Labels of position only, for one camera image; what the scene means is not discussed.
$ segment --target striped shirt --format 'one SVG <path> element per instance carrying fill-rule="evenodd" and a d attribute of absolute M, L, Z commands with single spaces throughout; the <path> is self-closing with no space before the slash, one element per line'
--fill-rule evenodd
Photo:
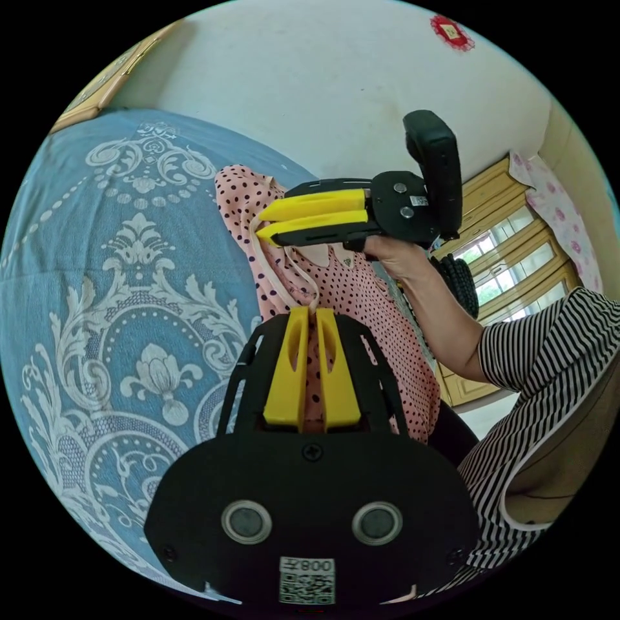
<path fill-rule="evenodd" d="M 478 352 L 489 383 L 519 392 L 459 467 L 479 515 L 480 538 L 443 592 L 513 559 L 552 524 L 520 524 L 506 514 L 506 489 L 530 456 L 573 415 L 620 349 L 620 303 L 584 288 L 541 312 L 497 323 Z"/>

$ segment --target person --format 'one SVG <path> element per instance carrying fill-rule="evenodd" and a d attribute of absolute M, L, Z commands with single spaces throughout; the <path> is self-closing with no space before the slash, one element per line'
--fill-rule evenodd
<path fill-rule="evenodd" d="M 454 580 L 428 596 L 514 558 L 579 491 L 620 408 L 620 303 L 579 287 L 535 315 L 483 327 L 419 246 L 375 236 L 364 252 L 400 281 L 441 364 L 519 393 L 510 414 L 459 466 L 480 539 Z"/>

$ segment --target blue bedspread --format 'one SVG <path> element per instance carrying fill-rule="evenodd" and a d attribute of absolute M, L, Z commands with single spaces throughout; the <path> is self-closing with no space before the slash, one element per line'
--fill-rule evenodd
<path fill-rule="evenodd" d="M 314 178 L 221 127 L 107 112 L 45 140 L 0 254 L 0 355 L 37 466 L 99 545 L 178 590 L 143 537 L 150 499 L 214 436 L 260 320 L 215 206 L 213 178 L 235 163 L 285 187 Z"/>

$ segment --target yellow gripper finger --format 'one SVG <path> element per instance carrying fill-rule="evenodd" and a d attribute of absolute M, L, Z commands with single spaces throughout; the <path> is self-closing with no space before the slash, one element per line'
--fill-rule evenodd
<path fill-rule="evenodd" d="M 314 228 L 324 228 L 327 226 L 342 226 L 344 224 L 365 223 L 368 221 L 366 211 L 351 211 L 341 213 L 331 213 L 327 215 L 313 215 L 308 218 L 298 220 L 288 220 L 286 222 L 276 222 L 261 228 L 256 232 L 256 236 L 267 241 L 270 245 L 281 247 L 274 240 L 277 234 L 291 233 L 293 231 L 308 231 Z"/>
<path fill-rule="evenodd" d="M 357 396 L 338 334 L 334 311 L 318 308 L 316 326 L 323 416 L 325 432 L 328 433 L 333 428 L 355 426 L 360 422 L 362 414 L 357 404 Z M 333 361 L 331 369 L 328 366 L 328 359 Z"/>
<path fill-rule="evenodd" d="M 365 208 L 364 189 L 341 189 L 335 192 L 319 192 L 274 200 L 260 213 L 259 218 L 263 222 L 285 222 L 314 215 L 364 211 Z"/>
<path fill-rule="evenodd" d="M 294 427 L 299 433 L 304 427 L 308 317 L 307 306 L 291 310 L 263 412 L 268 425 Z"/>

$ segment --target red sticker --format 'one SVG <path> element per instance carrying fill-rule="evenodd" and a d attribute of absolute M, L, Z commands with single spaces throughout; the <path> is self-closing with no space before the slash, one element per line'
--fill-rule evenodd
<path fill-rule="evenodd" d="M 469 52 L 475 46 L 469 35 L 455 21 L 436 15 L 431 19 L 431 27 L 452 49 Z"/>

